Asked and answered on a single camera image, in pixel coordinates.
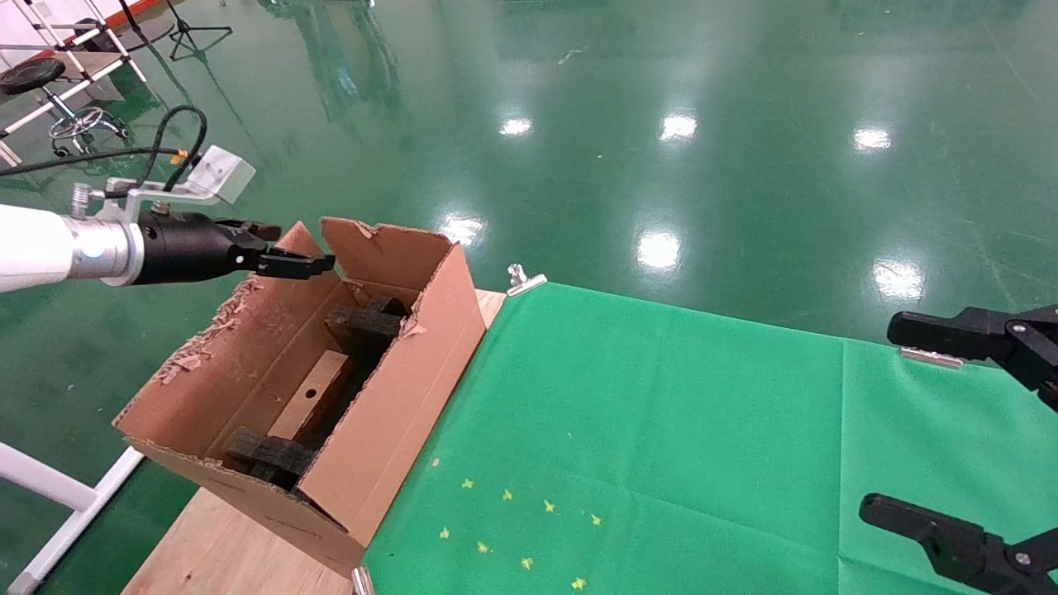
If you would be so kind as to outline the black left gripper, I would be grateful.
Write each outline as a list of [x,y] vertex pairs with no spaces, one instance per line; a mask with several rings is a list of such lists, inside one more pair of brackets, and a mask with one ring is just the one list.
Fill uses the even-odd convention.
[[195,283],[250,271],[264,278],[306,281],[330,272],[332,254],[306,255],[279,248],[245,251],[241,245],[279,241],[281,226],[253,220],[215,220],[202,213],[136,217],[143,237],[143,260],[132,285]]

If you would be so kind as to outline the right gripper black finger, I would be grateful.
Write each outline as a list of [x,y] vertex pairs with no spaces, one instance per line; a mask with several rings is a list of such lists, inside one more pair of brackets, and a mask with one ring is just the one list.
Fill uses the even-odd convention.
[[1057,410],[1056,306],[1018,313],[967,307],[949,319],[897,312],[889,320],[887,339],[915,350],[991,360]]
[[1057,528],[1008,543],[981,525],[869,493],[863,522],[915,541],[942,578],[987,594],[1056,594]]

